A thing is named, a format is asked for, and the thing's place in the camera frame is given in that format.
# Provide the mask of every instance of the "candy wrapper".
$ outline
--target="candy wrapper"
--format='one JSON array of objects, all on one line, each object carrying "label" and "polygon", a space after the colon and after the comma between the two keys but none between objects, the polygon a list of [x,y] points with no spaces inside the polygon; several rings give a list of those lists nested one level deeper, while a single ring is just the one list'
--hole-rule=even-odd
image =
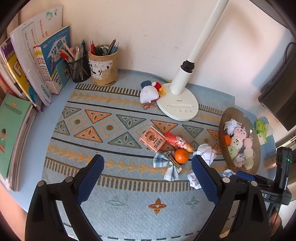
[{"label": "candy wrapper", "polygon": [[191,143],[187,142],[186,140],[182,139],[179,136],[171,134],[168,131],[165,132],[165,140],[173,146],[183,148],[191,153],[194,152],[194,149],[193,149]]}]

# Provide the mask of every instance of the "stack of books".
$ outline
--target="stack of books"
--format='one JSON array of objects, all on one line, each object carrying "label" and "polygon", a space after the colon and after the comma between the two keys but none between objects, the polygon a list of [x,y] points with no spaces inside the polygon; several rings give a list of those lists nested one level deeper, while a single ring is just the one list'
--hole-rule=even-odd
[{"label": "stack of books", "polygon": [[18,191],[22,155],[36,115],[30,101],[10,94],[0,106],[0,180],[9,190]]},{"label": "stack of books", "polygon": [[62,10],[54,7],[25,21],[0,46],[0,81],[40,112],[70,77],[58,54],[63,43],[70,46],[70,27],[62,28]]}]

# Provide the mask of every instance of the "pen holder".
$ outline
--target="pen holder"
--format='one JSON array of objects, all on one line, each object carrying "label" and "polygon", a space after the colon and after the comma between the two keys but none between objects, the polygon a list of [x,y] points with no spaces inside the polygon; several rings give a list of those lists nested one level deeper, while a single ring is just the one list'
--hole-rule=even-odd
[{"label": "pen holder", "polygon": [[118,50],[107,56],[96,56],[89,51],[89,66],[91,79],[95,85],[111,86],[115,84],[118,79]]},{"label": "pen holder", "polygon": [[86,81],[91,76],[89,68],[88,55],[84,55],[81,59],[67,63],[74,83]]}]

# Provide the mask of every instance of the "orange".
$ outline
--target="orange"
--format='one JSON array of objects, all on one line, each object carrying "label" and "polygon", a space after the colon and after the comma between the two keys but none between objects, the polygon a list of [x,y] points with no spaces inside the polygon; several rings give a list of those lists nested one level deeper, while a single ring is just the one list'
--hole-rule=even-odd
[{"label": "orange", "polygon": [[183,148],[179,148],[175,151],[175,160],[180,163],[180,164],[183,164],[185,162],[188,161],[189,159],[189,152],[186,151],[185,149]]},{"label": "orange", "polygon": [[229,146],[231,143],[231,137],[229,135],[225,135],[224,138],[225,138],[226,146]]}]

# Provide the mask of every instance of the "desk lamp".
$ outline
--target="desk lamp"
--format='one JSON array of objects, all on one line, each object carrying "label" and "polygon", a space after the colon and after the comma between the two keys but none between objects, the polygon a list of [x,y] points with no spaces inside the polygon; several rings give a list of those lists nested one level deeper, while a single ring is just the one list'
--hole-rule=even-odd
[{"label": "desk lamp", "polygon": [[193,73],[194,63],[216,26],[229,0],[217,0],[209,19],[202,29],[189,57],[177,70],[171,83],[164,84],[167,93],[156,102],[168,117],[178,121],[188,121],[196,116],[198,102],[195,96],[185,88]]}]

